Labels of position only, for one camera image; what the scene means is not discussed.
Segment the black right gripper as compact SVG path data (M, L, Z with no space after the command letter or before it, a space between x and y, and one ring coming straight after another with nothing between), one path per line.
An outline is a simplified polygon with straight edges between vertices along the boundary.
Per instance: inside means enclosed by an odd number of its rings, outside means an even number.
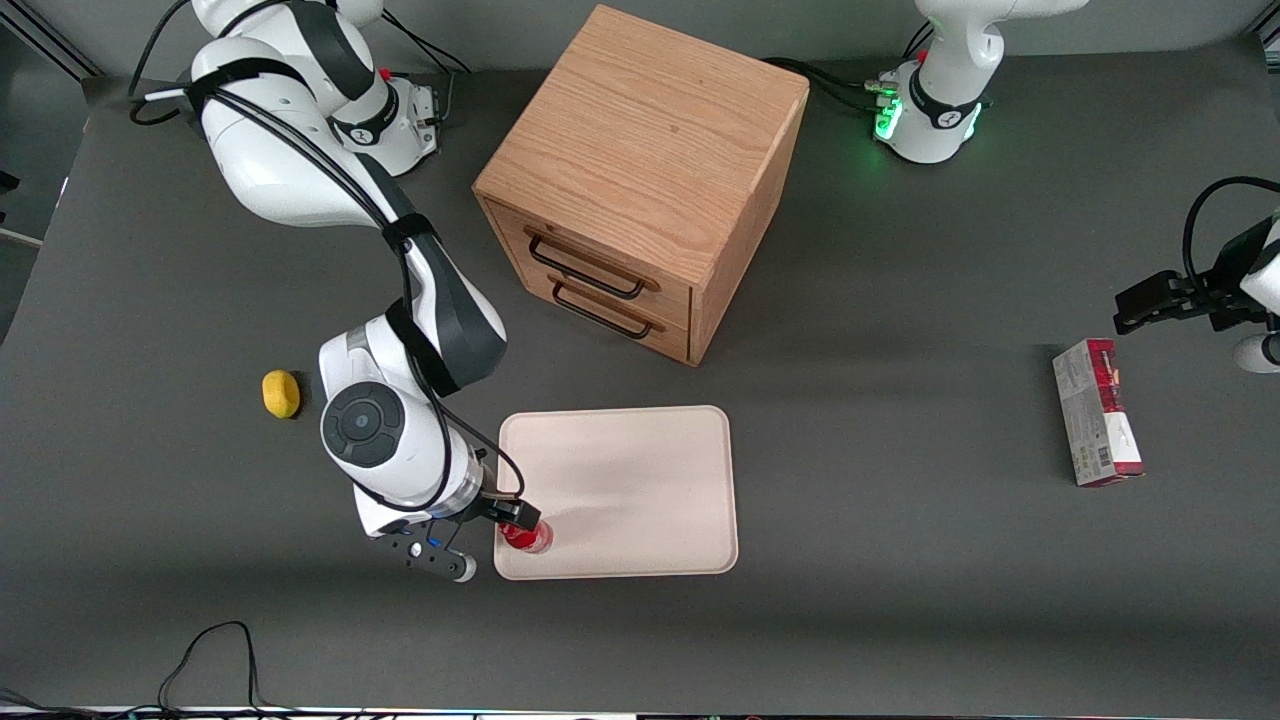
M444 502L440 519L456 525L485 519L535 533L541 520L541 511L531 503L525 503L516 495L472 488L453 493Z

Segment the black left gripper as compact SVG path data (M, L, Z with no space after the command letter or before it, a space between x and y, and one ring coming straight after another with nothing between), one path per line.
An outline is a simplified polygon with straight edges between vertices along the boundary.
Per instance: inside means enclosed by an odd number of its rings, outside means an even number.
M1206 272L1196 269L1193 238L1196 217L1189 215L1181 234L1184 277L1174 270L1153 275L1125 288L1115 296L1116 334L1128 336L1158 322L1207 316L1212 329L1222 332L1236 325L1262 324L1277 329L1277 313L1248 295L1243 282L1261 268L1263 259L1277 254L1267 250L1276 240L1277 218L1271 215L1229 240Z

